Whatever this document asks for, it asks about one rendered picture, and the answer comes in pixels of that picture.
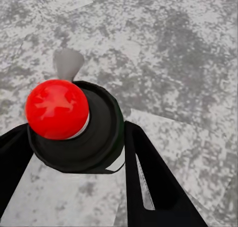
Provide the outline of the insectifuge atomizer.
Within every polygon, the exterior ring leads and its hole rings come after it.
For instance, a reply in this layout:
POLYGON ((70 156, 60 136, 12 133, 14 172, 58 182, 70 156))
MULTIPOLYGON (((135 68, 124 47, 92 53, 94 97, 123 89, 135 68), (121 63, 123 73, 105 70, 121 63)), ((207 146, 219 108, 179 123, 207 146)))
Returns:
POLYGON ((37 85, 25 103, 31 149, 67 174, 113 174, 125 163, 124 122, 105 88, 73 81, 85 60, 76 50, 54 50, 58 79, 37 85))

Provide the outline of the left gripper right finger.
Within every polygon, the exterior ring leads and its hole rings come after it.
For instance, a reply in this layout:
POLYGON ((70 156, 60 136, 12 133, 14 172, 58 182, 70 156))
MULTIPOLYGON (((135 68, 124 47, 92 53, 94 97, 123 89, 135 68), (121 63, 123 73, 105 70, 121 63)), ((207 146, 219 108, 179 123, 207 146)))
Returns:
POLYGON ((144 130, 124 122, 128 227, 208 227, 144 130), (144 208, 136 154, 155 210, 144 208))

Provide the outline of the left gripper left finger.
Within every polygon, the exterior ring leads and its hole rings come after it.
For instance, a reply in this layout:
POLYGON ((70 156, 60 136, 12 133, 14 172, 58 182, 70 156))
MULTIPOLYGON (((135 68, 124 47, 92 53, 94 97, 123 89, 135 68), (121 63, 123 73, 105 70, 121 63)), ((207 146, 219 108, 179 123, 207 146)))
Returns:
POLYGON ((28 123, 0 136, 0 219, 33 155, 28 123))

